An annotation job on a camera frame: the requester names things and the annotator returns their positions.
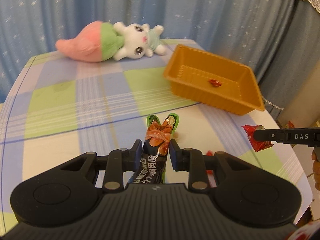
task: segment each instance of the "orange plastic tray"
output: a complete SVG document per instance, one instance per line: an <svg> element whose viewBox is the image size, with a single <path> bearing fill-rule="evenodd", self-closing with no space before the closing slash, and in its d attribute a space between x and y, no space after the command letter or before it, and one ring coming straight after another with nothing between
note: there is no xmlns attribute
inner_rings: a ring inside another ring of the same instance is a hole
<svg viewBox="0 0 320 240"><path fill-rule="evenodd" d="M264 110L262 96L250 67L218 55L178 45L164 70L175 95L234 114ZM213 87L209 79L222 83Z"/></svg>

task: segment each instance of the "plush toy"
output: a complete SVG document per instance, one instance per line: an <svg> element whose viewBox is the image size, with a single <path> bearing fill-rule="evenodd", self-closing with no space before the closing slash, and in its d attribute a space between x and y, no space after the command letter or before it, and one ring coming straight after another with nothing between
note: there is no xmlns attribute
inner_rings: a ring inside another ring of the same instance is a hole
<svg viewBox="0 0 320 240"><path fill-rule="evenodd" d="M152 57L153 53L164 55L166 48L159 40L163 27L157 25L150 30L148 24L131 24L122 22L104 23L96 21L87 25L74 39L58 40L58 51L74 60L101 62L113 57Z"/></svg>

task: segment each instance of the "table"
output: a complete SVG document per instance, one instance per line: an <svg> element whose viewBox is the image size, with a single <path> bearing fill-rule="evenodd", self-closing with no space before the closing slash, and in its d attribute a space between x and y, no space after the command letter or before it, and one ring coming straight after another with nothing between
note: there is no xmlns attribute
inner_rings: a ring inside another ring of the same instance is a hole
<svg viewBox="0 0 320 240"><path fill-rule="evenodd" d="M237 116L174 96L162 77L164 67L177 44L199 46L192 40L162 42L166 55L138 60L89 64L51 52L28 61L0 113L1 234L16 224L10 194L20 182L87 151L107 155L131 148L136 139L144 140L148 114L159 113L162 121L170 112L180 116L176 139L181 148L226 151L294 183L302 194L299 220L312 192L293 150L276 143L255 153L241 127L278 128L269 113ZM125 183L131 174L124 174ZM187 182L188 177L174 172L169 162L166 181Z"/></svg>

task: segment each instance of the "snack wrapper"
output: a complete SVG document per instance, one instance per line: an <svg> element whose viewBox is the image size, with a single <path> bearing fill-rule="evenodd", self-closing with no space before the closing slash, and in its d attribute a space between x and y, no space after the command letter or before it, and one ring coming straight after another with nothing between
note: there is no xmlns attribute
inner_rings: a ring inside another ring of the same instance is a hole
<svg viewBox="0 0 320 240"><path fill-rule="evenodd" d="M213 156L213 152L212 151L207 151L207 153L205 154L207 156ZM207 171L207 174L208 175L212 175L213 174L213 171Z"/></svg>
<svg viewBox="0 0 320 240"><path fill-rule="evenodd" d="M213 87L220 87L222 85L221 82L219 82L218 80L216 79L209 79L209 83L213 86Z"/></svg>
<svg viewBox="0 0 320 240"><path fill-rule="evenodd" d="M320 221L310 222L290 234L285 240L318 240L320 239Z"/></svg>
<svg viewBox="0 0 320 240"><path fill-rule="evenodd" d="M273 144L270 141L259 142L259 141L256 141L253 138L253 133L256 130L264 130L264 127L262 125L255 125L255 126L244 125L242 127L245 130L245 132L247 133L248 139L249 139L249 141L251 143L252 148L255 150L255 152L258 152L258 151L261 151L261 150L265 150L265 149L268 149L268 148L273 146Z"/></svg>
<svg viewBox="0 0 320 240"><path fill-rule="evenodd" d="M169 142L179 123L177 114L169 114L160 124L156 115L147 117L147 133L138 170L129 183L161 184L164 182L165 163Z"/></svg>

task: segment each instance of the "red snack packet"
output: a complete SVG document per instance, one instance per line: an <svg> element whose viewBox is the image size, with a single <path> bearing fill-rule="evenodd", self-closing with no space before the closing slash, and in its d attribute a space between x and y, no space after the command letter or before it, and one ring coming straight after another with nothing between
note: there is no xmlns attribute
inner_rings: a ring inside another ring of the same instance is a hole
<svg viewBox="0 0 320 240"><path fill-rule="evenodd" d="M261 150L265 150L265 149L268 149L268 148L273 146L273 144L270 141L259 142L259 141L256 141L253 138L253 133L256 130L264 130L264 127L262 125L255 125L255 126L244 125L242 127L245 130L245 132L247 133L248 139L249 139L249 141L251 143L252 148L255 150L255 152L258 152L258 151L261 151Z"/></svg>
<svg viewBox="0 0 320 240"><path fill-rule="evenodd" d="M222 85L221 82L219 82L216 79L209 79L209 83L213 86L213 87L220 87Z"/></svg>
<svg viewBox="0 0 320 240"><path fill-rule="evenodd" d="M320 221L313 221L295 232L291 233L285 240L316 240L319 239Z"/></svg>
<svg viewBox="0 0 320 240"><path fill-rule="evenodd" d="M284 128L295 128L295 127L294 127L294 124L293 124L291 121L289 121L289 122L284 126Z"/></svg>
<svg viewBox="0 0 320 240"><path fill-rule="evenodd" d="M208 151L205 155L213 156L213 153L212 153L212 151ZM213 171L207 171L207 174L213 174Z"/></svg>

